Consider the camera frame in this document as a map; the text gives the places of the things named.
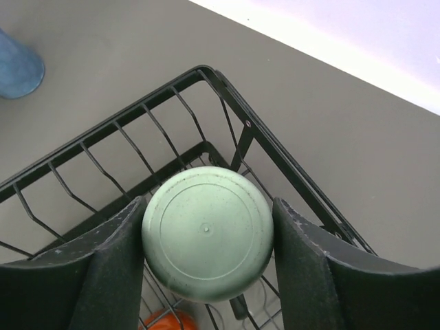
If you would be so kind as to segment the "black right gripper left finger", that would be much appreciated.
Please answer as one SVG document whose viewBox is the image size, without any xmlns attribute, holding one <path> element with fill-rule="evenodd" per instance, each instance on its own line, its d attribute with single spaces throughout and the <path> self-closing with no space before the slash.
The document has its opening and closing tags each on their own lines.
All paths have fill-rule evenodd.
<svg viewBox="0 0 440 330">
<path fill-rule="evenodd" d="M 137 329 L 144 197 L 30 261 L 1 265 L 2 329 Z"/>
</svg>

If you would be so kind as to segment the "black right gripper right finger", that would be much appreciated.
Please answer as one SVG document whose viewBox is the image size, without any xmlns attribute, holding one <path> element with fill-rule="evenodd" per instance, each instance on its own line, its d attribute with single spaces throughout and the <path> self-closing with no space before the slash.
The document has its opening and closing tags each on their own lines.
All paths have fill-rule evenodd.
<svg viewBox="0 0 440 330">
<path fill-rule="evenodd" d="M 274 254 L 286 329 L 438 329 L 439 268 L 365 252 L 275 198 Z"/>
</svg>

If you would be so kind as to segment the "green plastic cup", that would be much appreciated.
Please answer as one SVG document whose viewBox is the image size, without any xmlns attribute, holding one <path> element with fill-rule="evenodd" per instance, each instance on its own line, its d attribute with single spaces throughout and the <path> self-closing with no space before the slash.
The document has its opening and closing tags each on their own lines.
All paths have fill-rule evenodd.
<svg viewBox="0 0 440 330">
<path fill-rule="evenodd" d="M 272 211 L 256 185 L 232 170 L 184 170 L 149 200 L 142 244 L 150 271 L 174 294 L 201 303 L 233 299 L 270 261 Z"/>
</svg>

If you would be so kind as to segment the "blue ceramic mug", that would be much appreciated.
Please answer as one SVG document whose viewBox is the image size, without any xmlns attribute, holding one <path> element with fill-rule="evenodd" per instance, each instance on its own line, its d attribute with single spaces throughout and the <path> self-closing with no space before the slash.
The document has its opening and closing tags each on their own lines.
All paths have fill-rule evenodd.
<svg viewBox="0 0 440 330">
<path fill-rule="evenodd" d="M 43 59 L 1 30 L 1 97 L 17 99 L 32 93 L 44 75 Z"/>
</svg>

